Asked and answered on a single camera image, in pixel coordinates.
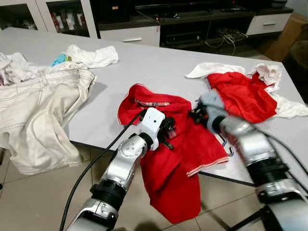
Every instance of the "blue fabric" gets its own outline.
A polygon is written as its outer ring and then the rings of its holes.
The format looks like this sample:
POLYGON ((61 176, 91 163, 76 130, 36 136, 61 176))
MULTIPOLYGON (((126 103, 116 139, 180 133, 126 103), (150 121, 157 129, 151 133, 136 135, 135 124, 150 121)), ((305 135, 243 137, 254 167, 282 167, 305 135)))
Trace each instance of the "blue fabric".
POLYGON ((66 55, 65 54, 60 54, 51 64, 51 66, 55 66, 57 64, 61 64, 66 61, 66 55))

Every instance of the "pant waistband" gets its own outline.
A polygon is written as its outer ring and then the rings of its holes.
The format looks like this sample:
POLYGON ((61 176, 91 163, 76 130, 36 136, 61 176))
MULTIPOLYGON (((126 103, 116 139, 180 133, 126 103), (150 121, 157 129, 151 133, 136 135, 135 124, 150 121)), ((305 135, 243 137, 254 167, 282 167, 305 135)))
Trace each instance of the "pant waistband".
POLYGON ((0 87, 0 102, 11 99, 19 94, 31 91, 40 91, 44 86, 54 84, 78 83, 79 78, 93 80, 95 75, 85 69, 64 70, 54 73, 41 74, 35 79, 17 83, 11 86, 0 87))

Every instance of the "glass cabinet door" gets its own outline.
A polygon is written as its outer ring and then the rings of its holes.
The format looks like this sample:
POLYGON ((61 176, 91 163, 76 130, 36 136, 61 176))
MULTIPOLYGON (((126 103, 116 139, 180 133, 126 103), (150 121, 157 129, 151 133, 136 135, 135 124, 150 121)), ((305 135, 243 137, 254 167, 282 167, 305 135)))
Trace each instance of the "glass cabinet door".
POLYGON ((7 27, 45 30, 35 1, 0 0, 0 29, 7 27))
POLYGON ((52 20, 53 31, 69 35, 90 36, 80 0, 46 1, 45 6, 49 14, 49 26, 52 20))

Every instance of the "red garment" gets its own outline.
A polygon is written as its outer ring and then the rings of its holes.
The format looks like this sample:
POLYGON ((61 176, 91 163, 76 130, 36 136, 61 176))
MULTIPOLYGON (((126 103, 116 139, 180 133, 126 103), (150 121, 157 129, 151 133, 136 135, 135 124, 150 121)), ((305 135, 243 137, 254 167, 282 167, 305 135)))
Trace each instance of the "red garment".
POLYGON ((276 114, 277 102, 264 90, 267 85, 259 80, 259 73, 247 78, 238 72, 210 74, 208 82, 215 88, 228 113, 250 123, 262 122, 276 114))
POLYGON ((174 118, 176 128, 176 136, 168 140, 173 150, 159 144, 158 149, 148 151, 141 159, 150 203, 172 223, 191 219, 199 214, 201 203, 199 179, 195 173, 202 167, 227 161, 227 155, 215 136, 188 116, 189 101, 178 96, 154 94, 141 84, 133 85, 122 101, 118 110, 120 123, 127 124, 149 106, 174 118))

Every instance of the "cabinet drawer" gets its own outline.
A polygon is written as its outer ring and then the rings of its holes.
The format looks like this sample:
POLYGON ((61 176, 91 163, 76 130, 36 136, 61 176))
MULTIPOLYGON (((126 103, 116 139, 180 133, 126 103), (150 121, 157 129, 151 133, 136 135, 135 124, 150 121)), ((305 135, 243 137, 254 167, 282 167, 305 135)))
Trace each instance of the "cabinet drawer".
POLYGON ((247 30, 247 35, 265 34, 283 31, 290 13, 255 16, 247 30))
POLYGON ((111 41, 159 47, 159 26, 100 31, 101 38, 111 41))

